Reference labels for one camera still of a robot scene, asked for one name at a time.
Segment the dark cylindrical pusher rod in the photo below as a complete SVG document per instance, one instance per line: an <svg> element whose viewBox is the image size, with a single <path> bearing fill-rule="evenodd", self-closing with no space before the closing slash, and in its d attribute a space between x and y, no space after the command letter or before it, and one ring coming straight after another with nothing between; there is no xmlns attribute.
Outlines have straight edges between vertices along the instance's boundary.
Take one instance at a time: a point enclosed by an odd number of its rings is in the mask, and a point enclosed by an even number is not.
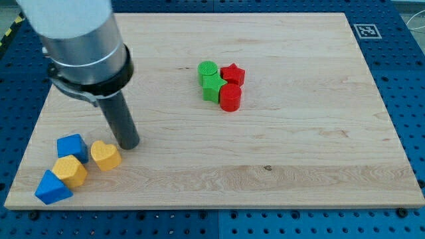
<svg viewBox="0 0 425 239"><path fill-rule="evenodd" d="M98 105L122 149L133 149L139 145L140 137L121 91L99 98Z"/></svg>

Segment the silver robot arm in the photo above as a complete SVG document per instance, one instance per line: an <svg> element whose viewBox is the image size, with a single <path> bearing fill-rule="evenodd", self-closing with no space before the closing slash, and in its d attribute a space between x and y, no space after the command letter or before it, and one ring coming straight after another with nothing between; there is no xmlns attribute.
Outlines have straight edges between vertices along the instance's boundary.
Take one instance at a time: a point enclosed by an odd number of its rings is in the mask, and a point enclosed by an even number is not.
<svg viewBox="0 0 425 239"><path fill-rule="evenodd" d="M48 77L63 94L100 107L122 149L140 138L122 94L133 76L111 1L18 0L51 59Z"/></svg>

